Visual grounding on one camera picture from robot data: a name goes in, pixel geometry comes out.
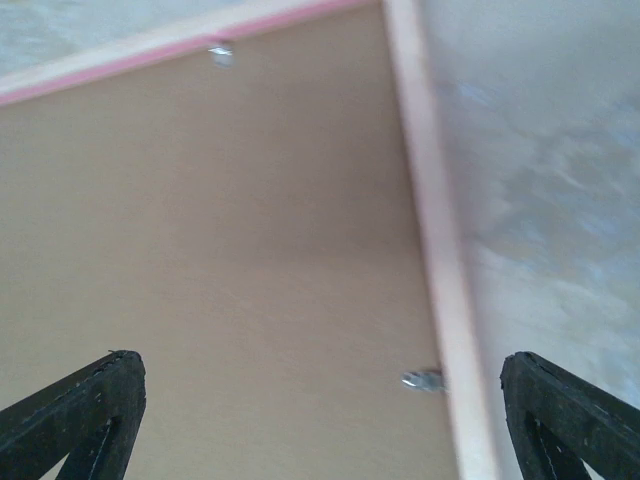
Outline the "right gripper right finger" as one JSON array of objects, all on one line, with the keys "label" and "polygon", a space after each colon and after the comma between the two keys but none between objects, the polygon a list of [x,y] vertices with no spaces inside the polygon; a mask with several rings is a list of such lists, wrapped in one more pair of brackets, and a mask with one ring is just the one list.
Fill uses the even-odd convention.
[{"label": "right gripper right finger", "polygon": [[639,477],[639,410],[533,352],[500,374],[506,423],[522,477]]}]

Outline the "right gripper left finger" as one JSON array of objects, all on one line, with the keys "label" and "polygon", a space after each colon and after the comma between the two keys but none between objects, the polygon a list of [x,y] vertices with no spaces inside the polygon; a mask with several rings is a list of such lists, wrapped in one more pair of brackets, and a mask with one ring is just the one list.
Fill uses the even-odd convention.
[{"label": "right gripper left finger", "polygon": [[1,477],[122,479],[145,408],[140,354],[113,351],[1,411]]}]

